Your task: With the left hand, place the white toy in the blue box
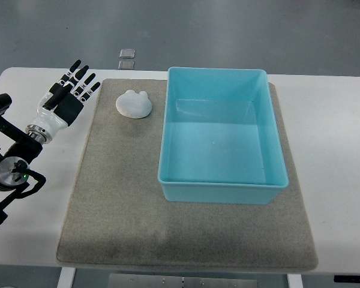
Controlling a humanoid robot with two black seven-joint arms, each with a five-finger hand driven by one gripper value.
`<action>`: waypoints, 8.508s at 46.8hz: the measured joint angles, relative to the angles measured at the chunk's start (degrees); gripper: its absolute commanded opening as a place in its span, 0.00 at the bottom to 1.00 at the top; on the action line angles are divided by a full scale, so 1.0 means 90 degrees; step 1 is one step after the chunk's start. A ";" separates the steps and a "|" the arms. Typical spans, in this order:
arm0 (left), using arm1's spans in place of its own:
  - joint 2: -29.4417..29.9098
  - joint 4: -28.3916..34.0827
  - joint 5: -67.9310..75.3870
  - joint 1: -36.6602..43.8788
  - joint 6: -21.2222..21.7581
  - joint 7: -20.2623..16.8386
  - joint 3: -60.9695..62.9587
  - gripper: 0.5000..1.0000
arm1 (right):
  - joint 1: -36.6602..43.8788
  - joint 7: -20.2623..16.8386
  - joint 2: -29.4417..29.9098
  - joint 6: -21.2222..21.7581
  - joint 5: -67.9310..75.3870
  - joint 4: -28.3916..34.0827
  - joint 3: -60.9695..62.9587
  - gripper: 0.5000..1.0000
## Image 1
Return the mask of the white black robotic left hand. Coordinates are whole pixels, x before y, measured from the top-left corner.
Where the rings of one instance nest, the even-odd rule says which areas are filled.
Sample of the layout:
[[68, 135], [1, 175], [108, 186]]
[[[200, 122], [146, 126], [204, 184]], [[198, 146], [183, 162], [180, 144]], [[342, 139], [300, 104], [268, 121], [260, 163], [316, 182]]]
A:
[[77, 60], [54, 83], [37, 107], [37, 116], [26, 127], [25, 133], [39, 143], [50, 143], [56, 134], [69, 127], [81, 113], [84, 104], [100, 87], [94, 83], [95, 73], [87, 75], [87, 65], [80, 68]]

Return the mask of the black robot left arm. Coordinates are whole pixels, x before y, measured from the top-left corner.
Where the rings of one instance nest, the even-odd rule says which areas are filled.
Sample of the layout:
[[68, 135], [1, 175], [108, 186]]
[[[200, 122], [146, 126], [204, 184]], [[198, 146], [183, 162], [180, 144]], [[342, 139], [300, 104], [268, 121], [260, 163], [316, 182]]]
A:
[[35, 194], [46, 183], [42, 174], [30, 168], [30, 163], [42, 151], [42, 145], [3, 117], [11, 104], [8, 94], [0, 94], [0, 133], [14, 141], [5, 154], [0, 153], [0, 192], [9, 193], [0, 202], [0, 225], [7, 219], [4, 209], [12, 201]]

